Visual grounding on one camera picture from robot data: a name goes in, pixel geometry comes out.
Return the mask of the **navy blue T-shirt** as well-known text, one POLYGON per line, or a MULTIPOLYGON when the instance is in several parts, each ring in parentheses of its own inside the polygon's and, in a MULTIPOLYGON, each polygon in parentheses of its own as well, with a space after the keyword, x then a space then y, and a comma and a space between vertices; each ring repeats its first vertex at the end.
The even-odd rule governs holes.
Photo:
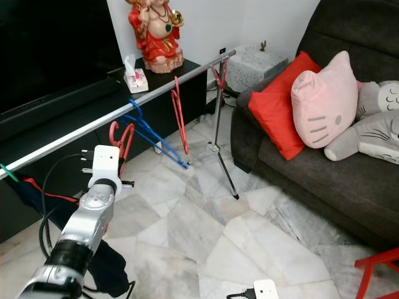
MULTIPOLYGON (((43 193, 36 179, 23 176, 18 183, 6 180, 12 190, 20 197, 21 202, 33 208, 37 213, 47 217, 47 224, 55 225, 62 230, 68 217, 80 207, 79 199, 70 196, 43 193)), ((94 287, 84 287, 86 292, 105 293, 119 297, 128 293, 134 283, 129 282, 125 271, 127 262, 121 254, 111 248, 106 241, 98 245, 99 256, 89 262, 87 271, 96 279, 94 287)))

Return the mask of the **pink Hello Kitty cushion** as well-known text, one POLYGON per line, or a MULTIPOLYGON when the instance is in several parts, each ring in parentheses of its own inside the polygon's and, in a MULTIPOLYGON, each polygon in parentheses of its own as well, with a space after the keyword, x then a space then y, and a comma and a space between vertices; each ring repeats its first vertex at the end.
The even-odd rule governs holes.
POLYGON ((325 148, 350 128, 357 111, 358 81, 350 54, 341 51, 319 72, 301 72, 291 88, 294 126, 310 148, 325 148))

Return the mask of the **dark brown fabric sofa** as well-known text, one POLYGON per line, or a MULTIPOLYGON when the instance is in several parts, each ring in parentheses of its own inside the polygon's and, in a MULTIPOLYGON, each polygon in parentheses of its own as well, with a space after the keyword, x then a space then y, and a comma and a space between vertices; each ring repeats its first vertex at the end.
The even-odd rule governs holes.
MULTIPOLYGON (((399 0, 320 0, 297 46, 321 66, 347 51, 362 82, 399 79, 399 0)), ((248 108, 243 92, 231 117, 236 167, 274 183, 312 211, 377 250, 399 247, 399 165, 354 154, 330 161, 305 148, 284 159, 248 108)))

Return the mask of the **black soundbar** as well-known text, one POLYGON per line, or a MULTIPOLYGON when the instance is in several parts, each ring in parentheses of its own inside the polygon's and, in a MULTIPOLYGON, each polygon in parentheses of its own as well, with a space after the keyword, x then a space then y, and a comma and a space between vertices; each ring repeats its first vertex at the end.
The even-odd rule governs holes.
POLYGON ((108 72, 101 80, 68 87, 41 97, 1 114, 0 129, 3 138, 16 136, 20 132, 45 123, 54 117, 88 105, 94 100, 122 90, 123 69, 108 72))

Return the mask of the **blue plastic hanger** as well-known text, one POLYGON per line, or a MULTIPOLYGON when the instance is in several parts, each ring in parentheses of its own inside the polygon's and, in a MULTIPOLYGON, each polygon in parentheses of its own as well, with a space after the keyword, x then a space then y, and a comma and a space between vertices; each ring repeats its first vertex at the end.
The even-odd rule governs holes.
POLYGON ((160 154, 167 154, 167 157, 177 163, 180 167, 187 170, 190 164, 185 161, 154 129, 143 119, 143 112, 137 102, 130 98, 129 103, 133 106, 132 111, 136 112, 136 116, 126 114, 124 117, 131 120, 135 125, 134 132, 141 136, 145 141, 150 143, 152 147, 160 151, 160 154))

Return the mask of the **pink plastic hanger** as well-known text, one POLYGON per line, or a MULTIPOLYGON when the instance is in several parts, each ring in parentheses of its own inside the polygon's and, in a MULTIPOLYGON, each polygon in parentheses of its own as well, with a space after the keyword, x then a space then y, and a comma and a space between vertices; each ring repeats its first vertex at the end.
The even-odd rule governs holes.
POLYGON ((117 131, 122 128, 119 121, 111 122, 109 126, 109 143, 112 147, 117 147, 120 152, 120 159, 126 161, 128 159, 130 146, 132 144, 132 138, 135 134, 135 125, 133 123, 127 123, 125 128, 122 130, 122 134, 117 137, 117 131))

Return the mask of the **black television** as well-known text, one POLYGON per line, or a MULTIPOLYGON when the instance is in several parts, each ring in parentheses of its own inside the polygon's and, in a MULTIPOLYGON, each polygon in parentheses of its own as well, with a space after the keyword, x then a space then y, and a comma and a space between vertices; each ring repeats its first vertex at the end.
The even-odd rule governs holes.
POLYGON ((107 0, 0 0, 0 51, 6 116, 122 66, 107 0))

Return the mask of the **red gold figurine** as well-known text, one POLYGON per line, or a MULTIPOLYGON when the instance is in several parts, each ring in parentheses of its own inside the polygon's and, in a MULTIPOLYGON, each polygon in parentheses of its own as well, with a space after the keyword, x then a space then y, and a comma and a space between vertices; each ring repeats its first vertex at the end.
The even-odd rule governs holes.
POLYGON ((183 65, 183 49, 177 40, 183 16, 169 6, 170 0, 126 0, 132 8, 128 21, 134 29, 137 49, 145 68, 167 74, 183 65))

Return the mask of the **grey Totoro plush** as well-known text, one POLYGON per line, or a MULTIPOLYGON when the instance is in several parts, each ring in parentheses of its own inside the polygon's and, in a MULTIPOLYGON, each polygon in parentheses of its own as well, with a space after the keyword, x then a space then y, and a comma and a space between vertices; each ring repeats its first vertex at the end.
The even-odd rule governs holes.
POLYGON ((355 153, 399 164, 399 82, 363 83, 356 122, 324 148, 331 161, 355 153))

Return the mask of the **silver metal clothes rack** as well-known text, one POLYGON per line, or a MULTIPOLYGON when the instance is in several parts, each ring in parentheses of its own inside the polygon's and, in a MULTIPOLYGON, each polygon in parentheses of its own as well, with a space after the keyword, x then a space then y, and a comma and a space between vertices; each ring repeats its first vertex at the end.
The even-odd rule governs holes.
MULTIPOLYGON (((222 66, 223 70, 225 70, 227 67, 228 59, 230 58, 230 56, 233 56, 234 54, 236 54, 236 51, 234 51, 234 49, 225 52, 225 54, 220 54, 219 56, 214 58, 212 62, 197 67, 195 69, 192 69, 191 71, 187 72, 187 74, 183 74, 183 76, 178 77, 179 83, 187 82, 187 80, 190 80, 191 78, 198 76, 200 72, 205 72, 208 69, 212 69, 216 65, 222 66)), ((137 102, 139 106, 144 105, 145 103, 153 100, 155 97, 159 97, 165 92, 174 89, 174 86, 175 84, 173 79, 170 82, 164 83, 159 88, 153 89, 150 92, 146 93, 140 92, 138 94, 131 94, 131 98, 134 99, 134 101, 137 102)), ((102 125, 111 122, 112 120, 116 120, 122 116, 125 116, 132 109, 133 106, 131 105, 131 103, 126 103, 124 106, 117 108, 112 112, 108 112, 103 116, 98 116, 96 119, 92 120, 89 123, 86 123, 82 127, 69 132, 65 136, 57 138, 56 140, 50 143, 46 143, 46 145, 44 145, 43 147, 38 148, 35 151, 31 151, 25 156, 22 156, 19 159, 15 160, 14 162, 9 163, 9 165, 5 166, 12 172, 17 171, 22 167, 26 167, 29 163, 35 162, 38 159, 43 158, 44 156, 48 156, 48 154, 51 154, 51 152, 54 152, 57 149, 67 145, 68 143, 71 143, 74 140, 85 136, 88 132, 94 131, 97 128, 102 127, 102 125)), ((6 177, 7 177, 6 174, 4 173, 2 168, 0 168, 0 180, 5 179, 6 177)))

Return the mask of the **grey patterned storage box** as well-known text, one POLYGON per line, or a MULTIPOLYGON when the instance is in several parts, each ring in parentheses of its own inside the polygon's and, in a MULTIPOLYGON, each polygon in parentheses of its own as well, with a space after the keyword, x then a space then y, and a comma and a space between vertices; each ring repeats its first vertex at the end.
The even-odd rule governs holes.
POLYGON ((236 54, 228 59, 227 89, 243 92, 266 77, 279 72, 288 65, 288 59, 274 54, 269 49, 259 51, 260 44, 239 45, 236 54))

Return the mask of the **pink white tissue box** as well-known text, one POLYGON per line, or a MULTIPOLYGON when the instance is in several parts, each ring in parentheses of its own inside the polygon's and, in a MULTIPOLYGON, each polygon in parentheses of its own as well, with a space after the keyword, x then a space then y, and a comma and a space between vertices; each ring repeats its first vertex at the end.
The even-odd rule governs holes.
POLYGON ((125 60, 123 60, 123 68, 125 68, 123 79, 128 86, 129 92, 133 94, 147 92, 149 91, 149 86, 145 72, 143 69, 136 69, 135 62, 136 60, 132 59, 132 56, 125 57, 125 60))

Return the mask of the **black TV console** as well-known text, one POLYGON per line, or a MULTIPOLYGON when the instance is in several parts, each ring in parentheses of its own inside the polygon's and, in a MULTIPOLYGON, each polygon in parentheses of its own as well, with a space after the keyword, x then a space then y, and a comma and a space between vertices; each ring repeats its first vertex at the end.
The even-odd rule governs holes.
MULTIPOLYGON (((180 80, 181 106, 185 123, 190 123, 205 114, 206 80, 208 73, 200 72, 196 77, 180 80)), ((131 94, 122 83, 122 75, 116 72, 112 77, 100 83, 100 90, 86 88, 80 95, 88 96, 88 102, 82 106, 54 116, 37 125, 29 126, 18 134, 5 138, 2 142, 3 163, 14 162, 29 152, 48 145, 48 143, 69 134, 88 123, 117 110, 128 103, 131 94)), ((173 112, 170 92, 155 97, 142 105, 143 119, 163 139, 168 139, 178 131, 176 117, 173 112)), ((58 196, 76 196, 87 187, 90 174, 82 172, 89 163, 73 157, 58 164, 54 172, 48 173, 58 159, 76 154, 82 150, 92 150, 97 145, 108 145, 110 123, 103 123, 63 147, 51 152, 26 167, 15 170, 18 178, 30 176, 38 183, 47 182, 46 191, 58 196)), ((40 214, 22 203, 22 199, 12 191, 12 179, 5 178, 1 184, 1 230, 2 242, 25 230, 40 219, 40 214)))

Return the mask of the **red plastic stool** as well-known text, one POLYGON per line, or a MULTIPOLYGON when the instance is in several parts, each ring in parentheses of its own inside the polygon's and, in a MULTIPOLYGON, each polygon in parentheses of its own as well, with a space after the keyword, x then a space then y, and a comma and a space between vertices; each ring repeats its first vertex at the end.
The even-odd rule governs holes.
POLYGON ((362 279, 355 299, 364 299, 367 295, 372 273, 377 265, 386 265, 391 270, 395 270, 399 273, 399 247, 369 257, 363 257, 354 263, 355 268, 361 268, 363 270, 362 279))

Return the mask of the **red cushion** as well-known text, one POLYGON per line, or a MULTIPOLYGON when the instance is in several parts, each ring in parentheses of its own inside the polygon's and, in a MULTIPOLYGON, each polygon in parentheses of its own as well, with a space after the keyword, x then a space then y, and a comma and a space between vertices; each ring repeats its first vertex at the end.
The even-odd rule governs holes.
POLYGON ((306 70, 319 72, 321 66, 317 65, 306 52, 301 51, 265 89, 252 92, 248 103, 254 119, 286 160, 293 159, 305 148, 305 143, 297 134, 294 125, 291 88, 296 78, 306 70))

